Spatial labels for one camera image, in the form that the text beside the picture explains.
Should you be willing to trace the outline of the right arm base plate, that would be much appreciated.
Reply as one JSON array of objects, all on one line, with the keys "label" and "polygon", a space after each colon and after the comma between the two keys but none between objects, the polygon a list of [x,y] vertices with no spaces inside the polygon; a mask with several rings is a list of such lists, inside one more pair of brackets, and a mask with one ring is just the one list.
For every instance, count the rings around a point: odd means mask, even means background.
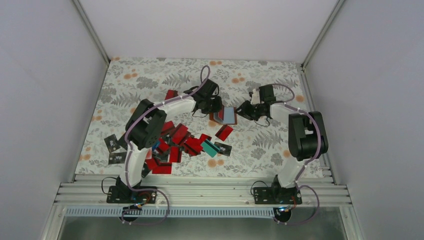
[{"label": "right arm base plate", "polygon": [[296,187],[254,187],[252,193],[257,205],[301,205],[303,203],[301,192]]}]

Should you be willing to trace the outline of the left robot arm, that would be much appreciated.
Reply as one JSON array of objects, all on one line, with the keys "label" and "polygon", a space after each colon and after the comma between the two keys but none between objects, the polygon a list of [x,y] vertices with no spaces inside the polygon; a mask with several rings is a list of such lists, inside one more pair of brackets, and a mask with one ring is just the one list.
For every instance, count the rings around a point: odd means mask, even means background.
[{"label": "left robot arm", "polygon": [[140,102],[126,126],[124,140],[127,154],[124,172],[119,175],[122,186],[119,196],[131,203],[139,197],[142,170],[152,146],[159,140],[165,122],[184,113],[201,110],[204,114],[220,111],[219,85],[206,79],[199,86],[192,87],[182,95],[154,103],[148,99]]}]

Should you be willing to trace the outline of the brown leather card holder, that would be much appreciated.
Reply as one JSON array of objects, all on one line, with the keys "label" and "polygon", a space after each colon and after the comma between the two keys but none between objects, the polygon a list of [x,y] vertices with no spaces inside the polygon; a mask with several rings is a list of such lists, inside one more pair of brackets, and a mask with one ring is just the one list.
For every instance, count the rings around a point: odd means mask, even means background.
[{"label": "brown leather card holder", "polygon": [[223,106],[219,112],[210,113],[209,119],[220,125],[237,125],[237,113],[235,107]]}]

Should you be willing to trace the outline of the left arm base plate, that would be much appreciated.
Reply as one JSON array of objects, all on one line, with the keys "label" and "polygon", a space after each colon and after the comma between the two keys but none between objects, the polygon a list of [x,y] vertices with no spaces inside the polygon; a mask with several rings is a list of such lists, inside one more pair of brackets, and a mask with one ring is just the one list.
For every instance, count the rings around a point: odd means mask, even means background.
[{"label": "left arm base plate", "polygon": [[110,186],[106,202],[108,204],[155,204],[157,187],[142,186],[141,191],[120,190],[117,186]]}]

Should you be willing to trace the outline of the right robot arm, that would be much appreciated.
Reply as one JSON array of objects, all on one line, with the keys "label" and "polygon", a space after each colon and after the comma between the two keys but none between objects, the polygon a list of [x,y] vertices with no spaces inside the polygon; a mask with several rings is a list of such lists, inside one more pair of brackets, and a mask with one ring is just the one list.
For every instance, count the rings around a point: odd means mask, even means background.
[{"label": "right robot arm", "polygon": [[299,178],[307,165],[326,153],[329,148],[323,116],[319,111],[307,112],[289,104],[295,93],[287,85],[271,83],[260,86],[249,93],[250,100],[244,101],[235,112],[249,120],[281,121],[287,117],[288,150],[295,160],[287,162],[278,173],[271,189],[271,198],[278,204],[290,197],[289,188],[300,189]]}]

